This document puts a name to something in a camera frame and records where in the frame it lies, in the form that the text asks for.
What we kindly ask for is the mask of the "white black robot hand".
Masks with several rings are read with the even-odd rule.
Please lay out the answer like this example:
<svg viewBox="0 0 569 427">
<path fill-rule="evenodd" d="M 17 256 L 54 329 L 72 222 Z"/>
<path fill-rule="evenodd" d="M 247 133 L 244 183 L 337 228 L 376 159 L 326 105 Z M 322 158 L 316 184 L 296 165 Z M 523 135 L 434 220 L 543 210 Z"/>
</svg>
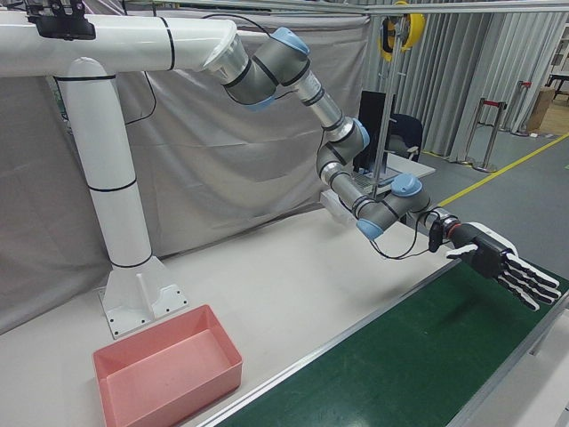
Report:
<svg viewBox="0 0 569 427">
<path fill-rule="evenodd" d="M 448 259 L 460 259 L 480 276 L 495 280 L 530 310 L 561 297 L 558 280 L 521 259 L 515 245 L 484 224 L 457 222 L 446 237 L 453 244 Z"/>
</svg>

